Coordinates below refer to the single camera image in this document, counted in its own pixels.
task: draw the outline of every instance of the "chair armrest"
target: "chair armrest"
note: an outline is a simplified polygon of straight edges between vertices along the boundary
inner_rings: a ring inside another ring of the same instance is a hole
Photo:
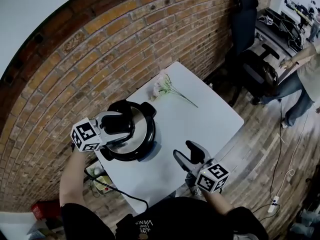
[[[280,56],[274,49],[272,49],[269,45],[263,43],[262,47],[265,49],[265,51],[259,56],[261,59],[265,59],[269,54],[271,54],[273,57],[275,57],[277,60],[279,60]]]

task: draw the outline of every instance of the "chair headrest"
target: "chair headrest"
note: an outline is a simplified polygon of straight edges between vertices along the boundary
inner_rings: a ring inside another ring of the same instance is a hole
[[[237,12],[256,9],[259,5],[258,0],[233,0]]]

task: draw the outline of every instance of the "power strip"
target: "power strip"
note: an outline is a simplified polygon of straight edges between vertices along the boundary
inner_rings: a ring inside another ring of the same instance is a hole
[[[276,206],[277,206],[277,204],[278,204],[278,200],[279,200],[279,196],[275,196],[274,197],[274,199],[273,199],[273,201],[272,201],[272,204],[270,204],[270,207],[269,207],[269,209],[268,209],[268,213],[269,214],[271,214],[271,213],[273,213],[274,212],[274,210],[275,210],[275,208],[276,208]]]

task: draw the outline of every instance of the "person's arm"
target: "person's arm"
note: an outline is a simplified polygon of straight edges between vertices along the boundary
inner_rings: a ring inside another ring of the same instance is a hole
[[[227,215],[234,207],[218,192],[209,193],[202,191],[202,194],[208,204],[210,204],[219,214]]]
[[[314,45],[310,45],[309,47],[299,51],[296,55],[294,55],[291,59],[283,60],[280,63],[280,67],[285,70],[291,70],[292,67],[298,62],[310,56],[316,55],[317,50]]]
[[[85,153],[75,147],[60,179],[61,207],[68,203],[86,206],[83,197],[85,160]]]

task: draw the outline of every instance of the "black t-shirt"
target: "black t-shirt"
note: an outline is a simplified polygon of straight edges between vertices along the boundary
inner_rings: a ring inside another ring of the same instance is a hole
[[[233,240],[234,234],[253,234],[259,240],[268,235],[250,210],[239,207],[226,216],[218,214],[207,202],[188,197],[160,201],[133,217],[127,215],[117,224],[115,236],[88,208],[67,203],[61,208],[67,240]]]

